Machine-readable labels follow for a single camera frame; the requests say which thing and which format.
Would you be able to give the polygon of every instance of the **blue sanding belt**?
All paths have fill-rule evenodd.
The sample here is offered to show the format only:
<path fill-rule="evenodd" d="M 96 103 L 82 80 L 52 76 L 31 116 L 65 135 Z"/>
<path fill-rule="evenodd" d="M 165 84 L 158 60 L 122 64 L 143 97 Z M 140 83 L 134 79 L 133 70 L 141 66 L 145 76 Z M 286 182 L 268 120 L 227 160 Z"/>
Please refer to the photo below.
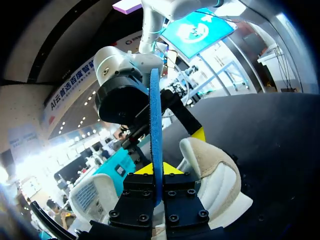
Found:
<path fill-rule="evenodd" d="M 162 200 L 162 114 L 159 88 L 159 70 L 151 70 L 149 86 L 149 125 L 150 125 L 150 146 L 153 163 L 153 174 L 155 178 L 156 206 Z"/>

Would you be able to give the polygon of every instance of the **yellow triangle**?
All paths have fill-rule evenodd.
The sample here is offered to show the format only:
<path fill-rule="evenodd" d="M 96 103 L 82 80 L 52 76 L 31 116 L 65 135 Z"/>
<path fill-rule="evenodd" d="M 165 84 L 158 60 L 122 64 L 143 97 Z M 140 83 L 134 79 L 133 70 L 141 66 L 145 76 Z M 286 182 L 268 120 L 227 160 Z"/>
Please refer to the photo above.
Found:
<path fill-rule="evenodd" d="M 193 138 L 202 140 L 202 141 L 206 141 L 206 136 L 205 136 L 205 130 L 204 127 L 202 126 L 200 129 L 198 129 L 194 134 L 192 134 Z"/>
<path fill-rule="evenodd" d="M 154 174 L 154 166 L 152 163 L 148 164 L 144 168 L 141 168 L 140 170 L 136 171 L 134 174 Z"/>
<path fill-rule="evenodd" d="M 184 172 L 176 169 L 175 167 L 171 166 L 170 164 L 168 164 L 166 162 L 163 162 L 163 174 L 164 175 L 184 174 Z"/>
<path fill-rule="evenodd" d="M 163 162 L 163 174 L 168 175 L 168 174 L 184 174 L 182 171 L 176 169 L 175 167 L 171 166 L 170 164 Z M 136 171 L 134 174 L 154 174 L 154 168 L 152 163 L 148 164 L 144 168 L 141 168 L 140 170 Z"/>

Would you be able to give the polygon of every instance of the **blue screen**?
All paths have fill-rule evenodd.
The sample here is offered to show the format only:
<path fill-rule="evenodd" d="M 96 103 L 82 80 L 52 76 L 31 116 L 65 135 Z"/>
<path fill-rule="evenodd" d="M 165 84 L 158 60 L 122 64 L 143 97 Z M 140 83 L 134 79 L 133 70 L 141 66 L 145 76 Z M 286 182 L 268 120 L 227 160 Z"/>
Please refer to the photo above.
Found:
<path fill-rule="evenodd" d="M 199 11 L 213 14 L 207 8 Z M 220 18 L 192 12 L 170 23 L 162 36 L 190 59 L 233 31 L 234 29 Z"/>

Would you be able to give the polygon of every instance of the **white shoe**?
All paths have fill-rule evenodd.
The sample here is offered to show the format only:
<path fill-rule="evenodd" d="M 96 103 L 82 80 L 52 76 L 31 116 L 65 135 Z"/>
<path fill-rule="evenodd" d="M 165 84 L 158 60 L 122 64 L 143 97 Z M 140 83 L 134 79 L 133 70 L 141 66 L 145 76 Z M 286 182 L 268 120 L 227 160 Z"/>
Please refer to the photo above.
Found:
<path fill-rule="evenodd" d="M 241 177 L 234 161 L 224 151 L 197 138 L 181 140 L 180 150 L 201 180 L 198 197 L 209 212 L 211 229 L 227 227 L 252 205 L 253 200 L 241 191 Z"/>

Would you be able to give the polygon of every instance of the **black table surface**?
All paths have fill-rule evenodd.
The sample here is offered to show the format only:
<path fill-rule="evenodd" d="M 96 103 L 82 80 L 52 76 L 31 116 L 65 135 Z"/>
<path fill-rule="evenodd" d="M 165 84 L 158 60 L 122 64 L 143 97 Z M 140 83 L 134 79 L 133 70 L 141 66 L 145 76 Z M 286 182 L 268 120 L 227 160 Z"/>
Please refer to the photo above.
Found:
<path fill-rule="evenodd" d="M 225 230 L 232 239 L 275 239 L 315 230 L 319 215 L 320 96 L 265 93 L 200 100 L 191 113 L 206 141 L 235 160 L 252 207 Z M 179 121 L 163 131 L 163 159 L 177 166 Z"/>

